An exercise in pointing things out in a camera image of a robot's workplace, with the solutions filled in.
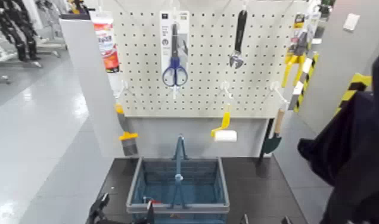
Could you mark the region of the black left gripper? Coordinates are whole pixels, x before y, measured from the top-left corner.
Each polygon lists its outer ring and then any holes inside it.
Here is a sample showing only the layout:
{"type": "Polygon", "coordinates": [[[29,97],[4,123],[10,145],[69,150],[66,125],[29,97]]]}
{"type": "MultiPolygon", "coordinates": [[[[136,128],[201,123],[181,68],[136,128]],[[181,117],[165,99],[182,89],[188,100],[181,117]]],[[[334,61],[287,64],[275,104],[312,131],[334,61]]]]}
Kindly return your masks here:
{"type": "Polygon", "coordinates": [[[109,201],[110,197],[107,192],[95,200],[89,209],[88,224],[154,224],[153,200],[150,200],[147,204],[146,219],[134,220],[132,222],[119,222],[107,219],[103,209],[108,205],[109,201]]]}

